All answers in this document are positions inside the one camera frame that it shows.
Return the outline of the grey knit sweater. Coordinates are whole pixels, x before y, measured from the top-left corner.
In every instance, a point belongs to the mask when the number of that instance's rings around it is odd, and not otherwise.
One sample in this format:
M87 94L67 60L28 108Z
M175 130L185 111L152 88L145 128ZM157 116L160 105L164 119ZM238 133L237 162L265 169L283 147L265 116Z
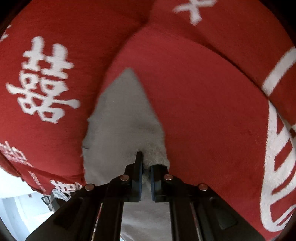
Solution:
M104 90L88 123L82 143L88 183L106 184L135 161L137 152L144 156L142 197L124 205L121 237L171 240L169 205L153 202L149 178L151 166L170 166L165 134L133 70L125 69Z

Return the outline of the red blanket with white characters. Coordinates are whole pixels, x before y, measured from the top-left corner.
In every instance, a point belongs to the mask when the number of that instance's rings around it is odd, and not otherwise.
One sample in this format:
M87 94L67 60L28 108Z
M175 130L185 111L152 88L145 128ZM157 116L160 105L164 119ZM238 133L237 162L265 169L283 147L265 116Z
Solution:
M295 45L262 1L1 1L1 168L67 199L125 69L172 175L206 183L265 240L295 211Z

